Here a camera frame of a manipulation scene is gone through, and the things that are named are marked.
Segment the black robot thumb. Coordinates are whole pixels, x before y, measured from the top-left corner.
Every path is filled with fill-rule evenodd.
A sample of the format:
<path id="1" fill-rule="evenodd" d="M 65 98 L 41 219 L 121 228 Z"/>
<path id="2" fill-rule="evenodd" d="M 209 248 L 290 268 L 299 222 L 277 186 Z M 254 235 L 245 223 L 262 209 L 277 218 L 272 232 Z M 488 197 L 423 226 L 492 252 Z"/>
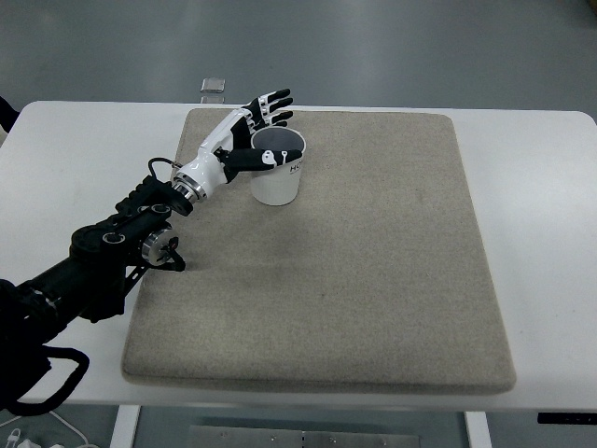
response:
<path id="1" fill-rule="evenodd" d="M 222 162 L 233 172 L 260 172 L 297 161 L 302 155 L 302 151 L 297 149 L 237 148 L 225 151 Z"/>

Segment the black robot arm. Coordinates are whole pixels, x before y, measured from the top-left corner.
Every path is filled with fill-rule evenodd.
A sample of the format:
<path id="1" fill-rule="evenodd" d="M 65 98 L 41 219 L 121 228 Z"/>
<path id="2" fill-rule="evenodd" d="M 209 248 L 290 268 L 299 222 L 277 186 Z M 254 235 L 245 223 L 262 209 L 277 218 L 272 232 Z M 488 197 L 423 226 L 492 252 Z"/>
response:
<path id="1" fill-rule="evenodd" d="M 149 269 L 182 272 L 178 238 L 168 219 L 186 217 L 240 172 L 269 172 L 299 161 L 299 149 L 253 147 L 262 131 L 284 131 L 292 118 L 290 91 L 282 89 L 232 110 L 208 134 L 194 160 L 172 161 L 173 180 L 150 173 L 114 215 L 71 237 L 69 255 L 40 275 L 15 286 L 1 283 L 1 406 L 20 416 L 60 406 L 87 372 L 90 360 L 75 348 L 49 341 L 78 317 L 96 323 L 120 315 L 125 299 Z"/>

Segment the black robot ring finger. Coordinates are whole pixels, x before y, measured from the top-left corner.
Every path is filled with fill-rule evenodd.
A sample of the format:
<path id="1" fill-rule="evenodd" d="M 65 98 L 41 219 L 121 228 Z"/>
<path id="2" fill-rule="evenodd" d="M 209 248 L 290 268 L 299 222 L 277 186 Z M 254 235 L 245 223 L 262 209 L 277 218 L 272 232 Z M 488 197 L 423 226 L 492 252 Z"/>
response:
<path id="1" fill-rule="evenodd" d="M 285 110 L 280 110 L 280 111 L 274 111 L 272 113 L 268 113 L 265 114 L 262 117 L 262 124 L 263 125 L 269 125 L 270 122 L 272 121 L 279 121 L 279 120 L 283 120 L 286 119 L 287 121 L 289 121 L 292 117 L 293 117 L 294 113 L 292 111 L 285 111 Z"/>

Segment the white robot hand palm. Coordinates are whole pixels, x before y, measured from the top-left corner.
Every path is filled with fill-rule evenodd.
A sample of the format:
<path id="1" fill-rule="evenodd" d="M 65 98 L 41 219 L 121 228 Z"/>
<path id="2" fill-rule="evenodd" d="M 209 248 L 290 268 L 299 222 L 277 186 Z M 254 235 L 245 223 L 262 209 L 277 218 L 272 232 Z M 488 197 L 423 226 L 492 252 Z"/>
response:
<path id="1" fill-rule="evenodd" d="M 174 175 L 173 187 L 191 203 L 209 198 L 239 172 L 257 168 L 257 155 L 241 147 L 252 136 L 253 113 L 247 106 L 232 110 L 202 141 L 195 158 Z"/>

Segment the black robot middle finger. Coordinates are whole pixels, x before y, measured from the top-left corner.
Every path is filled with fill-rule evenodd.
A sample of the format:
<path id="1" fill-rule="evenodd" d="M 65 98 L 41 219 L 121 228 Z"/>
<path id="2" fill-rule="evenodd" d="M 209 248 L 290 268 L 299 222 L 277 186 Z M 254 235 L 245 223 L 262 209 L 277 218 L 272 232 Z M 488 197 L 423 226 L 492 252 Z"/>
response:
<path id="1" fill-rule="evenodd" d="M 260 96 L 258 103 L 261 113 L 274 113 L 276 110 L 293 103 L 292 97 L 274 98 L 273 96 Z"/>

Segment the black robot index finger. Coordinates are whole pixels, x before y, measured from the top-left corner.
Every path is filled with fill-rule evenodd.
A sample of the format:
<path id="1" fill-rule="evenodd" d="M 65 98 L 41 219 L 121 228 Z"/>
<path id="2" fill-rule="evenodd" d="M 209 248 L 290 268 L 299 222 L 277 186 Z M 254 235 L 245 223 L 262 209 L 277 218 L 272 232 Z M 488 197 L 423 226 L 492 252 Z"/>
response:
<path id="1" fill-rule="evenodd" d="M 262 94 L 257 97 L 257 103 L 259 105 L 272 105 L 276 102 L 282 101 L 288 98 L 290 95 L 290 89 L 282 89 L 278 91 L 272 91 L 269 93 Z"/>

